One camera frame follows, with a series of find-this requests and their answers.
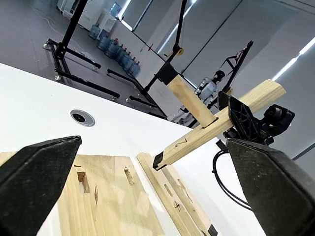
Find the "white table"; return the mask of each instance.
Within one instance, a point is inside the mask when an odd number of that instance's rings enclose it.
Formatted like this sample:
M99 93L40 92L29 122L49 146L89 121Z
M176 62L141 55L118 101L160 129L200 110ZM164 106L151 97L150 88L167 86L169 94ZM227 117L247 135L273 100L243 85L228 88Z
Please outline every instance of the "white table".
M18 151L49 139L80 135L78 154L132 157L135 169L167 235L179 235L139 163L139 152L160 153L190 129L170 123L112 101L58 84L0 64L0 151ZM83 127L70 111L91 114L93 127ZM219 148L213 139L174 164L195 198L210 216L219 235L265 235L254 214L231 201L219 188L212 159ZM218 172L232 192L243 197L230 157L218 160ZM60 236L55 206L38 235Z

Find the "hole in wood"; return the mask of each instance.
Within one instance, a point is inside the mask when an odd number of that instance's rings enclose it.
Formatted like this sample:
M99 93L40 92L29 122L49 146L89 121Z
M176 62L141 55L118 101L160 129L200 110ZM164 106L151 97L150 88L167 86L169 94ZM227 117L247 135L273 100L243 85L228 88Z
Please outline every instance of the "hole in wood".
M166 191L169 193L169 195L171 195L171 197L173 197L173 194L171 193L171 190L168 188L168 186L166 184L164 184L164 187L165 187Z
M90 187L88 183L87 174L85 172L78 172L78 180L81 193L89 193Z
M127 177L129 185L134 185L133 177L132 177L132 175L131 175L131 173L130 173L130 171L129 171L127 166L125 166L124 172L125 172L125 175Z
M180 180L180 179L177 179L177 181L178 181L178 183L180 184L180 186L181 186L183 189L185 189L185 186L183 185L183 183L181 182L181 180Z

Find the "black clamp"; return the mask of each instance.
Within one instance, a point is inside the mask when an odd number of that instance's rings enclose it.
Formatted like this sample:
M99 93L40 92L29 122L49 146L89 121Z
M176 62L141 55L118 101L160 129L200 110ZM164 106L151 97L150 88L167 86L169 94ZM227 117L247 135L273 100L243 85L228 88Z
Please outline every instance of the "black clamp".
M264 113L264 118L255 118L248 106L233 96L221 92L219 108L228 105L228 115L234 125L223 133L226 138L236 138L263 145L274 142L275 136L288 129L295 113L276 104L270 106Z

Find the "gray floor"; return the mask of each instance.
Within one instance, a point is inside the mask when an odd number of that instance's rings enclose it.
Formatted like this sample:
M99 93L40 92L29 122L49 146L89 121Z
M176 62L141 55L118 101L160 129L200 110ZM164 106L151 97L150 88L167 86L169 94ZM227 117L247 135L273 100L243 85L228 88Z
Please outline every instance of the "gray floor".
M44 78L55 80L51 53L43 49L48 38L60 42L69 20L56 9L57 0L1 0L0 1L0 63L4 63ZM106 75L111 68L126 76L118 63L96 47L96 41L88 37L85 29L77 27L69 48L91 55L102 68L97 72L92 65L66 54L68 67L73 75L84 78L121 95L115 102L143 112L161 115L156 108L133 102L126 103L130 95L137 96L133 84ZM87 86L72 82L73 87L111 100L112 96Z

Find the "wooden board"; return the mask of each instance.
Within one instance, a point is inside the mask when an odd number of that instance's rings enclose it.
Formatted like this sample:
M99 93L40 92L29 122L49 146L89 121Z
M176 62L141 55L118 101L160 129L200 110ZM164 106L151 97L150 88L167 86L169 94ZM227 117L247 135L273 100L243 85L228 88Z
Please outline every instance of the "wooden board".
M202 232L194 224L194 221L189 216L182 201L176 195L176 192L167 181L163 172L156 171L152 168L153 158L147 153L139 153L137 159L179 233L183 236L201 235Z
M62 236L165 235L129 157L77 155L58 209Z
M191 216L192 220L195 222L198 229L202 231L204 235L210 236L208 232L211 226L209 216L195 200L192 193L189 191L184 181L182 181L180 175L177 173L175 168L173 166L166 166L162 169L162 172L174 189L179 199L182 201L184 207Z
M190 111L202 127L207 127L216 117L209 111L198 96L184 83L183 78L177 75L167 87L173 91L174 95Z
M266 80L241 97L240 101L249 106L252 113L255 113L283 94L285 94L285 90L280 84ZM227 107L219 111L216 117L218 120L211 123L208 127L203 128L202 125L199 125L168 146L163 151L163 159L158 163L156 169L159 170L165 165L173 164L191 151L216 137L219 133L233 126L228 117Z

